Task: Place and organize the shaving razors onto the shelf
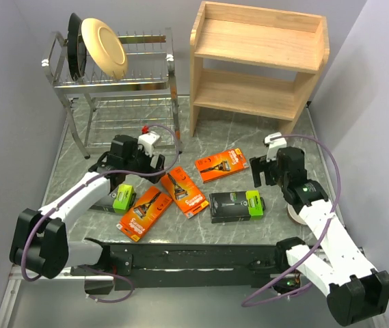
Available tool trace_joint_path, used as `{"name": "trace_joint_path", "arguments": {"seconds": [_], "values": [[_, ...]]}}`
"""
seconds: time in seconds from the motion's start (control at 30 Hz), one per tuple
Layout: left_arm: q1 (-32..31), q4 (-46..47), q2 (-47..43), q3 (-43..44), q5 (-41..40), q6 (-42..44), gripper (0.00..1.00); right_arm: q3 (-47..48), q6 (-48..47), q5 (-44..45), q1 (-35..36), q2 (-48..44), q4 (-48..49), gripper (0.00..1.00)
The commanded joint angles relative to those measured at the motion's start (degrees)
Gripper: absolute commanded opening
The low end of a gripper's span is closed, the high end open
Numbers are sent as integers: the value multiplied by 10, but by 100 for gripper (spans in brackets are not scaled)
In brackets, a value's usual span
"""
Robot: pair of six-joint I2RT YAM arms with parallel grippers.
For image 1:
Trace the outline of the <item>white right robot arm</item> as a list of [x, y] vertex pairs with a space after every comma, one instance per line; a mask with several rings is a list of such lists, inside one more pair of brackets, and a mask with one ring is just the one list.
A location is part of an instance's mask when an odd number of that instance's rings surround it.
[[378, 271], [364, 256], [332, 210], [323, 187], [307, 177], [304, 151], [281, 147], [274, 158], [253, 157], [250, 166], [255, 187], [278, 185], [294, 213], [317, 238], [313, 247], [298, 237], [276, 245], [279, 271], [303, 273], [327, 298], [334, 320], [346, 327], [378, 316], [389, 302], [389, 273]]

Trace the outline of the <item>black green razor box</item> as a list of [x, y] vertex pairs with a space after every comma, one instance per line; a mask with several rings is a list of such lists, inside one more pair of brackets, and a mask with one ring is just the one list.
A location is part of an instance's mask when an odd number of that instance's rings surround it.
[[111, 193], [97, 201], [90, 210], [124, 215], [135, 203], [136, 192], [129, 184], [120, 184]]
[[259, 220], [266, 209], [257, 190], [211, 193], [209, 203], [211, 223]]

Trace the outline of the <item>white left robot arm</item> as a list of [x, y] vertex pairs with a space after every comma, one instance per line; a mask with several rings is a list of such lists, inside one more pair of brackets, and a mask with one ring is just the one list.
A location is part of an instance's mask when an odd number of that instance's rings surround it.
[[80, 181], [59, 199], [38, 210], [26, 208], [18, 216], [10, 262], [49, 279], [65, 267], [87, 265], [101, 275], [111, 266], [109, 248], [98, 240], [69, 241], [69, 231], [91, 206], [135, 174], [152, 183], [163, 176], [165, 157], [151, 164], [161, 137], [148, 132], [138, 138], [117, 135]]

